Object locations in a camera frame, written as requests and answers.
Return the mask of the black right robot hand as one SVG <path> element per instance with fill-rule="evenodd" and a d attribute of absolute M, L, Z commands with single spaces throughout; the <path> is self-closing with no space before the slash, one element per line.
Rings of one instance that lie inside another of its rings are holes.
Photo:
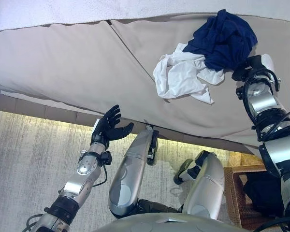
<path fill-rule="evenodd" d="M 253 68 L 256 69 L 265 68 L 273 72 L 275 71 L 273 60 L 269 54 L 248 57 L 246 61 L 248 62 L 249 66 Z"/>

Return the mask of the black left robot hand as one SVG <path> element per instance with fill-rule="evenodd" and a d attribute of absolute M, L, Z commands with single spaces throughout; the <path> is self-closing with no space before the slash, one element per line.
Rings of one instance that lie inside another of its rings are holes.
<path fill-rule="evenodd" d="M 95 127 L 90 144 L 100 143 L 107 149 L 110 141 L 119 140 L 128 136 L 134 127 L 134 123 L 129 123 L 124 127 L 117 127 L 120 123 L 121 113 L 119 105 L 113 106 L 99 120 Z"/>

